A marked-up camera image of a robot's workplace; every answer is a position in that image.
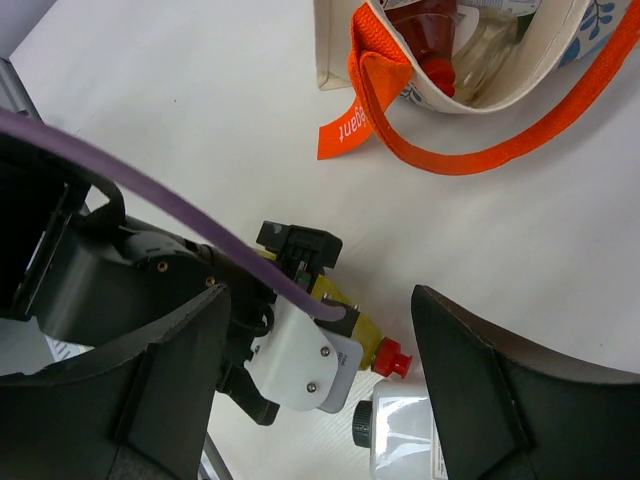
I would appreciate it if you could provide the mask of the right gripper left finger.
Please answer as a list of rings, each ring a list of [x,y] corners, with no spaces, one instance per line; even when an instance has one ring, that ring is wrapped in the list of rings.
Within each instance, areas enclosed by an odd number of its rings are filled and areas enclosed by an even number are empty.
[[[230,306],[213,287],[84,354],[2,376],[2,478],[196,478]]]

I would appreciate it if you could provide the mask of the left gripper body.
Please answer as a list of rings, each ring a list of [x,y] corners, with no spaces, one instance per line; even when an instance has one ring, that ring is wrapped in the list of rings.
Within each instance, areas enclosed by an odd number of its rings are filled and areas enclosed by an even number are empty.
[[[266,221],[258,255],[300,288],[306,298],[337,263],[343,242],[310,227]],[[274,423],[280,408],[329,410],[340,360],[332,322],[310,315],[218,249],[202,257],[231,294],[231,320],[217,389],[255,423]]]

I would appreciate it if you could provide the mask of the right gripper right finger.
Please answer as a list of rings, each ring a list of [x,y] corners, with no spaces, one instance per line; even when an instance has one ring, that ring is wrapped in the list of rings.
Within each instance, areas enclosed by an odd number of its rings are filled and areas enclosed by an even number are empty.
[[[546,348],[425,285],[411,315],[450,478],[638,478],[638,374]]]

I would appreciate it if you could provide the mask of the white lotion bottle black cap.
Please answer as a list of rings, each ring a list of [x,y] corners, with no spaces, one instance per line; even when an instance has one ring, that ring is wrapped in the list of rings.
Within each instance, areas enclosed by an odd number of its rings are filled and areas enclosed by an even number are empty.
[[[351,430],[354,444],[369,451],[373,479],[448,477],[424,383],[378,382],[356,405]]]

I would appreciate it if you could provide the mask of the yellow dish soap bottle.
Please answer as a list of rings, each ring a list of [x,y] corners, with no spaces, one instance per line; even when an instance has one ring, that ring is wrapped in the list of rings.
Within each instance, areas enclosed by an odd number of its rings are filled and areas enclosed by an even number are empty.
[[[288,299],[279,298],[265,316],[264,325],[269,332],[264,337],[256,336],[251,344],[252,357],[256,358],[262,348],[271,347],[278,338],[283,338],[284,327],[289,325],[298,329],[293,333],[295,340],[306,340],[314,330],[332,332],[340,339],[353,340],[363,349],[360,370],[371,370],[383,377],[392,374],[405,377],[412,358],[402,352],[398,342],[386,337],[380,327],[361,312],[327,276],[326,271],[335,267],[341,249],[342,242],[336,241],[332,245],[317,248],[288,243],[282,247],[266,247],[256,251],[274,263],[315,301],[337,309],[341,317],[337,321],[318,319]]]

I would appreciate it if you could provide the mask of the red Fairy dish soap bottle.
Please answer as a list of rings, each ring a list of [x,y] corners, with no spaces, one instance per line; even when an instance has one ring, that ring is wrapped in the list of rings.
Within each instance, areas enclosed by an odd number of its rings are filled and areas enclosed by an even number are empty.
[[[463,23],[465,44],[478,24],[479,10],[465,5],[459,8],[454,0],[381,1],[380,6],[421,71],[444,95],[453,98],[456,27]]]

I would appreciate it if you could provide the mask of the clear pale soap bottle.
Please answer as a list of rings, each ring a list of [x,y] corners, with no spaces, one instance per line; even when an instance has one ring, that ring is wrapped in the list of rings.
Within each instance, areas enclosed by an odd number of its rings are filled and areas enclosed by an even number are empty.
[[[516,15],[490,7],[480,7],[478,11],[473,33],[452,57],[456,75],[454,100],[469,106],[480,102],[535,15]]]

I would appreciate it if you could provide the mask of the canvas bag orange handles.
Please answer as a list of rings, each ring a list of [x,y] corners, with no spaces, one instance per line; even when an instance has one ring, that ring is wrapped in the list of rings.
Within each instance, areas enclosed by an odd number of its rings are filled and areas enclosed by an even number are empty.
[[[318,158],[377,137],[403,162],[451,176],[497,168],[565,131],[639,44],[635,1],[317,1],[314,23],[318,87],[355,93],[349,109],[320,128]],[[386,115],[398,99],[443,114],[496,113],[586,55],[593,63],[549,113],[475,153],[415,146]]]

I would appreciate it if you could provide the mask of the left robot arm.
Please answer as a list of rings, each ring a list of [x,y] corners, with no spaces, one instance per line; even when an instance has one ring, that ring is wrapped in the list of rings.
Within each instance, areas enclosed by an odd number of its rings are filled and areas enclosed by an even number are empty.
[[[224,287],[231,307],[210,379],[256,423],[278,410],[340,411],[354,371],[339,327],[296,313],[237,261],[125,213],[111,181],[1,139],[1,304],[55,338],[99,346]]]

